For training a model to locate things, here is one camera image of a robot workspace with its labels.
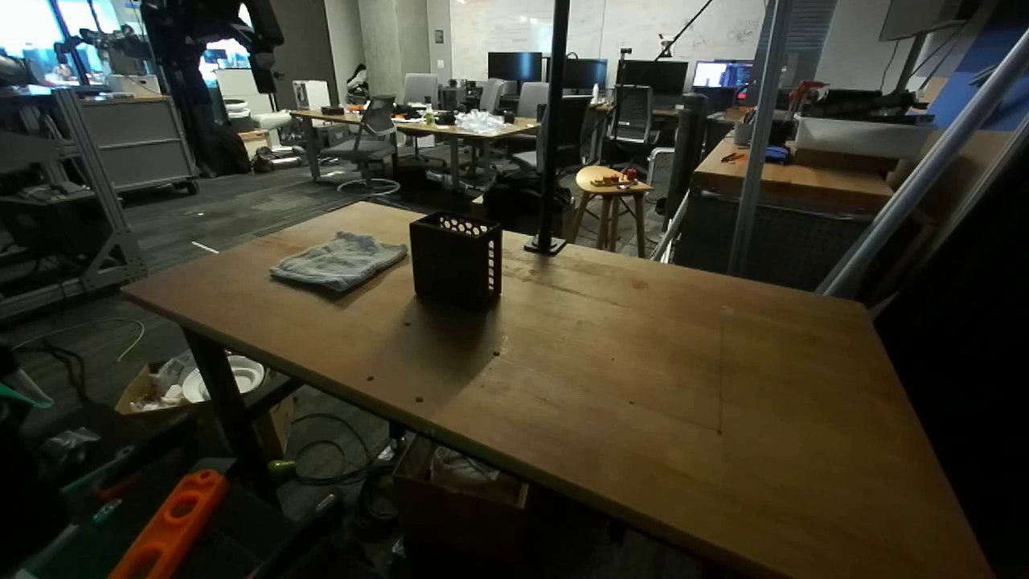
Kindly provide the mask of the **black perforated box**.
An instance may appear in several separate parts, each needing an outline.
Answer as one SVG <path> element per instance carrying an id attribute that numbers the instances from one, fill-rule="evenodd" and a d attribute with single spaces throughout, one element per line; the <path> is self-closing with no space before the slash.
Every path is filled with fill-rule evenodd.
<path id="1" fill-rule="evenodd" d="M 429 303 L 493 310 L 503 296 L 503 230 L 431 211 L 407 226 L 415 294 Z"/>

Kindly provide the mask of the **light blue cloth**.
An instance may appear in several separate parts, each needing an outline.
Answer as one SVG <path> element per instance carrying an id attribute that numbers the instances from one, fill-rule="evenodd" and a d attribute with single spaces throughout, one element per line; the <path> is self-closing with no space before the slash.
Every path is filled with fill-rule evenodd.
<path id="1" fill-rule="evenodd" d="M 396 267 L 401 256 L 401 245 L 389 245 L 356 232 L 336 232 L 327 240 L 276 262 L 270 267 L 270 278 L 343 296 L 377 272 Z"/>

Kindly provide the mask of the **cardboard box under table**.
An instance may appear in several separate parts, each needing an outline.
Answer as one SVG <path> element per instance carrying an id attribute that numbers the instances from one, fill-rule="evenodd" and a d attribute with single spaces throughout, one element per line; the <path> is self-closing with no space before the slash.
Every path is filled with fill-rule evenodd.
<path id="1" fill-rule="evenodd" d="M 415 438 L 396 466 L 393 503 L 415 546 L 512 561 L 523 544 L 531 487 L 500 472 L 452 484 L 433 472 L 433 445 Z"/>

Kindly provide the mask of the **black vertical pole stand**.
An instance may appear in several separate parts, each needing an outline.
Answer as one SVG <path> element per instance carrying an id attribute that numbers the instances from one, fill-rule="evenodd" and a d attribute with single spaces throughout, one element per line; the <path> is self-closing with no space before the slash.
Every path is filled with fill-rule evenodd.
<path id="1" fill-rule="evenodd" d="M 531 254 L 554 256 L 558 240 L 554 235 L 554 206 L 556 206 L 556 110 L 564 103 L 564 67 L 566 67 L 566 28 L 569 28 L 569 0 L 554 0 L 554 45 L 549 45 L 549 94 L 545 116 L 545 164 L 539 164 L 539 223 L 537 239 L 526 240 Z"/>

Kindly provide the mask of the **round wooden stool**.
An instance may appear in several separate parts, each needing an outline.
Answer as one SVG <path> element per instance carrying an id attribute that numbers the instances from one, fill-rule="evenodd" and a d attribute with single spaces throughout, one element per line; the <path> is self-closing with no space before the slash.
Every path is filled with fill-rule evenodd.
<path id="1" fill-rule="evenodd" d="M 636 254 L 645 254 L 645 223 L 644 223 L 644 199 L 651 193 L 651 182 L 608 167 L 608 164 L 590 164 L 576 172 L 576 204 L 571 204 L 571 214 L 566 226 L 566 239 L 576 240 L 581 232 L 581 223 L 592 214 L 592 204 L 601 204 L 601 209 L 594 211 L 597 220 L 597 239 L 594 245 L 601 252 L 614 252 L 621 240 L 621 214 L 635 220 L 635 232 L 636 232 Z"/>

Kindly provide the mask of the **background office desk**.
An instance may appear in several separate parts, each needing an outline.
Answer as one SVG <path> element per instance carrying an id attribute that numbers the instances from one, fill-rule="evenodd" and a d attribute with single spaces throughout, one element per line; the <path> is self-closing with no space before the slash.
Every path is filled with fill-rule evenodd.
<path id="1" fill-rule="evenodd" d="M 539 130 L 537 119 L 504 119 L 493 114 L 447 114 L 447 110 L 421 110 L 418 116 L 396 116 L 393 110 L 343 110 L 343 114 L 317 114 L 317 110 L 294 110 L 304 130 L 317 122 L 356 127 L 368 133 L 382 133 L 389 141 L 399 134 L 411 138 L 445 138 L 450 151 L 450 182 L 461 182 L 461 147 L 479 153 L 489 141 L 508 141 L 519 134 L 531 134 Z"/>

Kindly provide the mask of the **black office chair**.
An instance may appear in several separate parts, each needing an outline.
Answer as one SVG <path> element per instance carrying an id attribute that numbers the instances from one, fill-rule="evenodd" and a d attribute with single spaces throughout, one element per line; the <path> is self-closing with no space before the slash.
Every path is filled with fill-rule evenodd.
<path id="1" fill-rule="evenodd" d="M 652 138 L 652 90 L 645 83 L 621 83 L 614 90 L 612 138 L 628 145 Z"/>

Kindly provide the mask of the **lit computer monitor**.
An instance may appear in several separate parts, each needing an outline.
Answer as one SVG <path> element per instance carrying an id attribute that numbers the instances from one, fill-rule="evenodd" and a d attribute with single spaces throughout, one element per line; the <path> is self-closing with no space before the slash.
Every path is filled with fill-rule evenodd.
<path id="1" fill-rule="evenodd" d="M 696 90 L 747 90 L 754 78 L 750 61 L 700 61 L 696 67 Z"/>

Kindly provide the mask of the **wooden side workbench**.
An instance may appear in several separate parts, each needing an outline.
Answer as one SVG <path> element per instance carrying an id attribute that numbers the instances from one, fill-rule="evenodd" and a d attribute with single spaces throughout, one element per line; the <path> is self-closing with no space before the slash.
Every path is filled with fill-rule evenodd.
<path id="1" fill-rule="evenodd" d="M 734 138 L 721 138 L 696 167 L 682 232 L 671 245 L 676 265 L 729 271 L 747 167 L 750 151 Z M 890 193 L 883 172 L 862 157 L 801 153 L 789 164 L 761 164 L 743 272 L 818 291 Z"/>

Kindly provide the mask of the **grey metal shelving rack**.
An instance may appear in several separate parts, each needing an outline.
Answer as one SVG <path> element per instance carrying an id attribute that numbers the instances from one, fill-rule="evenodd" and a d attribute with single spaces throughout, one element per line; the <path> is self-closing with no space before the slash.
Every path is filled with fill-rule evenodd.
<path id="1" fill-rule="evenodd" d="M 146 272 L 73 94 L 4 98 L 0 164 L 4 230 L 21 245 L 25 265 L 25 272 L 4 282 L 4 321 Z"/>

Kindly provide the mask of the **silver diagonal aluminium frame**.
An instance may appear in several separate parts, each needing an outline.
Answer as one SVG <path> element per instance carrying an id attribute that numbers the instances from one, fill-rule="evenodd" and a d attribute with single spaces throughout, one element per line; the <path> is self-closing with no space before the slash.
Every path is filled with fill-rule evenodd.
<path id="1" fill-rule="evenodd" d="M 927 193 L 939 182 L 943 172 L 958 157 L 966 141 L 988 122 L 1001 98 L 1016 83 L 1029 63 L 1029 28 L 1019 31 L 1012 47 L 985 78 L 978 94 L 953 119 L 953 127 L 930 145 L 893 195 L 879 209 L 859 240 L 838 256 L 838 265 L 818 286 L 821 296 L 853 296 L 868 265 L 880 254 L 890 235 L 913 214 Z"/>

